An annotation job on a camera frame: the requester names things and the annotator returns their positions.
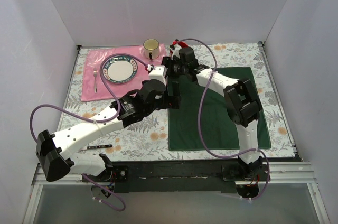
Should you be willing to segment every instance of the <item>floral tablecloth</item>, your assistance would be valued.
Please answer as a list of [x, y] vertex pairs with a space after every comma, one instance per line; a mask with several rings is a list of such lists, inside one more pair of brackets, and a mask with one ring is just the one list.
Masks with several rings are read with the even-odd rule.
[[[264, 59], [257, 44], [216, 44], [210, 46], [218, 61], [218, 67], [251, 67], [259, 97], [267, 121], [271, 149], [265, 150], [268, 157], [292, 157], [294, 151], [284, 123], [276, 94], [271, 85]], [[201, 64], [213, 66], [210, 52], [202, 45], [193, 45]], [[86, 55], [91, 49], [81, 49], [72, 78], [66, 109], [91, 117], [110, 105], [111, 100], [81, 102], [83, 69]], [[67, 114], [61, 117], [60, 129], [71, 127], [80, 121]], [[158, 161], [212, 159], [206, 151], [173, 152], [168, 149], [167, 110], [153, 112], [141, 122], [124, 130], [112, 132], [90, 145], [113, 144], [113, 147], [81, 151], [83, 154], [105, 153], [112, 161]], [[217, 154], [230, 155], [236, 150], [215, 150]]]

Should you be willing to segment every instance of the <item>plate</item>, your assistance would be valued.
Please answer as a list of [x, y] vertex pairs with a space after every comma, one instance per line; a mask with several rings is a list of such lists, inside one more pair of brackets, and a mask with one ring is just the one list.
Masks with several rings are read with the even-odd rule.
[[136, 61], [126, 55], [109, 59], [103, 66], [104, 77], [112, 83], [126, 83], [135, 77], [137, 73]]

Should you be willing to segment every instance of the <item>white backdrop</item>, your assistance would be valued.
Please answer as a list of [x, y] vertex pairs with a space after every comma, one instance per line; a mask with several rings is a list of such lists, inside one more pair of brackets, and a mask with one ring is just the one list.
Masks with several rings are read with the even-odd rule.
[[264, 41], [286, 0], [52, 0], [76, 44]]
[[[37, 165], [30, 113], [46, 102], [63, 105], [76, 46], [51, 0], [0, 0], [0, 5], [0, 223], [17, 224]], [[59, 112], [38, 113], [36, 133], [56, 130]]]
[[266, 42], [294, 134], [311, 161], [331, 223], [338, 223], [338, 0], [288, 0]]

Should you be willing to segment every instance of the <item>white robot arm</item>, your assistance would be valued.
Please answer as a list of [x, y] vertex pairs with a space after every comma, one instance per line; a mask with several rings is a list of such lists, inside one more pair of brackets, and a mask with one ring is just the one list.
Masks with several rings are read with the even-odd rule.
[[[106, 155], [78, 154], [77, 151], [108, 133], [141, 121], [154, 110], [179, 108], [178, 86], [173, 86], [172, 96], [168, 95], [166, 78], [180, 75], [186, 75], [191, 81], [205, 87], [210, 74], [214, 73], [209, 89], [224, 96], [228, 114], [238, 131], [240, 151], [258, 149], [257, 122], [261, 104], [249, 80], [232, 79], [199, 65], [189, 47], [180, 49], [179, 57], [164, 57], [161, 66], [148, 65], [146, 69], [149, 71], [149, 81], [144, 81], [140, 90], [130, 91], [119, 99], [121, 111], [115, 119], [106, 123], [79, 123], [53, 134], [47, 130], [39, 133], [36, 154], [47, 181], [58, 180], [68, 173], [100, 176], [112, 172], [114, 166]], [[116, 113], [117, 103], [114, 101], [91, 119], [107, 119]], [[256, 151], [242, 154], [239, 162], [247, 174], [262, 165], [260, 154]]]

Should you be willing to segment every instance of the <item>black base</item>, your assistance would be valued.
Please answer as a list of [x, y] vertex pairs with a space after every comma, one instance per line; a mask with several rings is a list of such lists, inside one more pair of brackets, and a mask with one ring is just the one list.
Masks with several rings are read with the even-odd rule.
[[[274, 158], [273, 162], [300, 161], [295, 158]], [[118, 162], [118, 166], [128, 166], [128, 179], [116, 182], [115, 192], [144, 191], [222, 191], [236, 193], [234, 181], [246, 181], [241, 177], [230, 178], [235, 173], [238, 160], [202, 161], [156, 161], [156, 162]], [[259, 180], [266, 181], [266, 165], [259, 171]], [[103, 182], [92, 177], [96, 182]]]
[[252, 187], [245, 186], [245, 185], [238, 185], [236, 186], [237, 193], [242, 196], [243, 198], [254, 198], [259, 193], [258, 185], [254, 185]]

